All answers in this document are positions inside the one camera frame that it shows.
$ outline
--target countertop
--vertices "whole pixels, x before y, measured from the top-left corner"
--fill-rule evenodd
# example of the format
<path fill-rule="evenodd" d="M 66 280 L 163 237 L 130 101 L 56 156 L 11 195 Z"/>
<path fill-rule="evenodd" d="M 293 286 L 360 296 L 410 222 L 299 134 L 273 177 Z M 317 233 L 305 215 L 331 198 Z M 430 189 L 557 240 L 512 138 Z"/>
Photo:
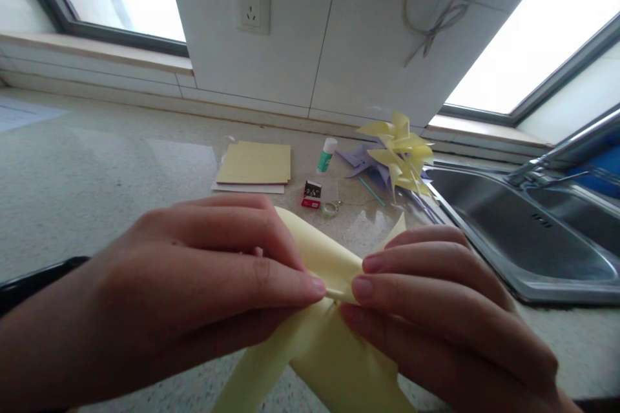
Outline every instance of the countertop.
<path fill-rule="evenodd" d="M 360 257 L 375 249 L 401 210 L 407 212 L 408 227 L 427 222 L 414 210 L 390 203 L 387 193 L 382 197 L 388 207 L 382 208 L 356 179 L 344 179 L 350 167 L 338 156 L 326 178 L 338 181 L 344 203 L 339 215 L 326 219 L 301 207 L 306 179 L 317 179 L 324 136 L 17 89 L 2 90 L 2 96 L 69 113 L 0 134 L 0 281 L 70 256 L 93 254 L 146 210 L 211 195 L 230 137 L 290 144 L 293 179 L 284 195 L 271 196 L 274 204 L 298 214 Z M 344 150 L 357 144 L 338 140 Z M 620 309 L 518 307 L 559 358 L 558 382 L 569 396 L 620 395 Z M 80 411 L 209 411 L 240 356 L 211 361 Z M 419 409 L 443 408 L 420 387 L 404 378 L 399 382 Z M 326 411 L 290 368 L 262 410 Z"/>

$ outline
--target cord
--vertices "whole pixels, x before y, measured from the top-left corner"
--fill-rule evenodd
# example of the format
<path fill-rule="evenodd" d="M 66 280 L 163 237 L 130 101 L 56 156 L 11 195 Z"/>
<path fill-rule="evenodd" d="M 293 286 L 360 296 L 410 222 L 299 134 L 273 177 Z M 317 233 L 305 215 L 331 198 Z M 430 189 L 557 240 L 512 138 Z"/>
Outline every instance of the cord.
<path fill-rule="evenodd" d="M 422 47 L 424 47 L 422 56 L 426 57 L 433 46 L 433 41 L 435 40 L 437 34 L 457 24 L 467 14 L 470 5 L 476 0 L 465 0 L 465 3 L 461 3 L 459 5 L 454 5 L 455 1 L 456 0 L 450 0 L 447 7 L 441 12 L 439 18 L 435 21 L 435 24 L 429 30 L 424 30 L 418 29 L 411 24 L 409 16 L 407 15 L 407 0 L 402 0 L 402 22 L 405 24 L 405 27 L 413 35 L 424 36 L 424 40 L 421 44 L 419 44 L 405 59 L 404 68 L 409 65 L 413 57 L 415 57 Z"/>

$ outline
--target glue stick cap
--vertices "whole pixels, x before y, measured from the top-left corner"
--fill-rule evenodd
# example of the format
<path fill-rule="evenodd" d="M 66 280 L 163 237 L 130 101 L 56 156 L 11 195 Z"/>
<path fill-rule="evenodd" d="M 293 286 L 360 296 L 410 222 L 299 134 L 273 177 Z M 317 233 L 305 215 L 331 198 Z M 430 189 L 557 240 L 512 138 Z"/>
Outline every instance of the glue stick cap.
<path fill-rule="evenodd" d="M 336 151 L 336 146 L 338 145 L 338 141 L 336 139 L 332 139 L 328 137 L 325 139 L 325 145 L 323 145 L 323 151 L 327 154 L 333 154 Z"/>

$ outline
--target hand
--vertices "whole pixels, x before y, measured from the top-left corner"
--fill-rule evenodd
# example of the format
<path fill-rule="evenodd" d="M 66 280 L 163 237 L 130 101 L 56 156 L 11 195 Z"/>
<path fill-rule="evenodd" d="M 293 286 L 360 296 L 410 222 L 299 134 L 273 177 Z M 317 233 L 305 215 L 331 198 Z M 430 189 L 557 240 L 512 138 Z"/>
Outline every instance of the hand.
<path fill-rule="evenodd" d="M 457 412 L 578 412 L 552 351 L 454 227 L 395 237 L 353 280 L 347 324 Z"/>
<path fill-rule="evenodd" d="M 148 212 L 0 320 L 0 410 L 131 392 L 267 339 L 324 295 L 266 197 Z"/>

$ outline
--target wall outlet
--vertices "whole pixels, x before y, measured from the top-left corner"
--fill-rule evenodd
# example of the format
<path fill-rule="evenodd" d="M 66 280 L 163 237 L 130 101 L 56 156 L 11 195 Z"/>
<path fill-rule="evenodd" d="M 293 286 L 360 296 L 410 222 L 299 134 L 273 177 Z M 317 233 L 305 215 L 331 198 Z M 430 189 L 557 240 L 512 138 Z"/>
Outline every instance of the wall outlet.
<path fill-rule="evenodd" d="M 237 29 L 269 35 L 271 0 L 232 0 Z"/>

